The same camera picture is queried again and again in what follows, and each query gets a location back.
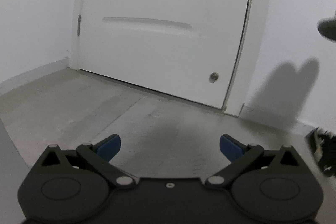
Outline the grey floor mat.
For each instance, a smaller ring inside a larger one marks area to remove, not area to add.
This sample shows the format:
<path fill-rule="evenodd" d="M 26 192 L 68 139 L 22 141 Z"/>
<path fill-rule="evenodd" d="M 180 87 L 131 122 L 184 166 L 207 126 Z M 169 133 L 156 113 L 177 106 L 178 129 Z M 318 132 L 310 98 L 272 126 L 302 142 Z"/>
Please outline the grey floor mat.
<path fill-rule="evenodd" d="M 1 223 L 22 223 L 25 216 L 17 192 L 29 167 L 1 124 Z"/>

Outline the metal door stopper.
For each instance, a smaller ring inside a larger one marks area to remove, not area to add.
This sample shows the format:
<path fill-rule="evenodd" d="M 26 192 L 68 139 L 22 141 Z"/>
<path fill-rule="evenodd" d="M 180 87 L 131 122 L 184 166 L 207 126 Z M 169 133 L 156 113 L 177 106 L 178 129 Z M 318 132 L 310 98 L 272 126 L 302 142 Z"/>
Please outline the metal door stopper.
<path fill-rule="evenodd" d="M 209 76 L 209 82 L 215 83 L 219 79 L 219 74 L 217 72 L 213 72 Z"/>

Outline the door hinge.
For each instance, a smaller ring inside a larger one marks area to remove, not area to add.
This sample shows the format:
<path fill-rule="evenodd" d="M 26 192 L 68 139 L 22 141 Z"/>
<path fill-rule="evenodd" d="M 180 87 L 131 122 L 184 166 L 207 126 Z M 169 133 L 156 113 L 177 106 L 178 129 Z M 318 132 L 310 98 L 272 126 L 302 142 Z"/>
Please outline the door hinge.
<path fill-rule="evenodd" d="M 81 15 L 79 14 L 77 17 L 77 29 L 76 29 L 77 36 L 80 36 L 80 28 L 81 28 Z"/>

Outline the black puma sneaker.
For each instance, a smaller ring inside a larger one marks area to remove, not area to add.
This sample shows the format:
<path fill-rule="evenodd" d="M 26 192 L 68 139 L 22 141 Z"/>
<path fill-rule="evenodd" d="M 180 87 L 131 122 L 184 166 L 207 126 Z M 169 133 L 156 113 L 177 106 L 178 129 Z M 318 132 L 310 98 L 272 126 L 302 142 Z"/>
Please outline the black puma sneaker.
<path fill-rule="evenodd" d="M 318 127 L 306 139 L 319 170 L 326 177 L 335 176 L 335 133 Z"/>

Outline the left wall baseboard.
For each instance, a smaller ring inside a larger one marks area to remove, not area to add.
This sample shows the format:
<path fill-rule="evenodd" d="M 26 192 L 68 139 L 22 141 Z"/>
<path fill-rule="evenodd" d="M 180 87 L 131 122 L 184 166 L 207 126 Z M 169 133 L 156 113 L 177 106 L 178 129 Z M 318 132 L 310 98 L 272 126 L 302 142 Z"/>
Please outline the left wall baseboard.
<path fill-rule="evenodd" d="M 69 67 L 69 58 L 66 57 L 52 63 L 48 63 L 41 67 L 26 71 L 1 82 L 1 95 L 6 94 L 22 85 L 33 82 L 34 80 L 48 76 L 52 73 L 61 71 Z"/>

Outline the white door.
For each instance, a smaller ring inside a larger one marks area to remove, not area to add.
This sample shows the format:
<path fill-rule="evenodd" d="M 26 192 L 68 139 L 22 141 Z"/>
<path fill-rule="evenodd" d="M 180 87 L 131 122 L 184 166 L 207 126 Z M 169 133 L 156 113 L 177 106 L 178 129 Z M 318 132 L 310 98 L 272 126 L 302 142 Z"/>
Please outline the white door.
<path fill-rule="evenodd" d="M 79 0 L 72 66 L 219 109 L 248 1 Z"/>

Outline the grey-blue slide sandal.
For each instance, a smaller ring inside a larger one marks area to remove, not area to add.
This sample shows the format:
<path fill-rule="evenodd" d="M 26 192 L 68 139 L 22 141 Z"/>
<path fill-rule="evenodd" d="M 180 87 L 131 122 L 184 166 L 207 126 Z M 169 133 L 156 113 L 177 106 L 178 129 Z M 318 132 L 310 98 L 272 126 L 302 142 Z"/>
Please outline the grey-blue slide sandal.
<path fill-rule="evenodd" d="M 336 18 L 335 16 L 330 18 L 323 18 L 317 23 L 317 30 L 321 36 L 336 42 Z"/>

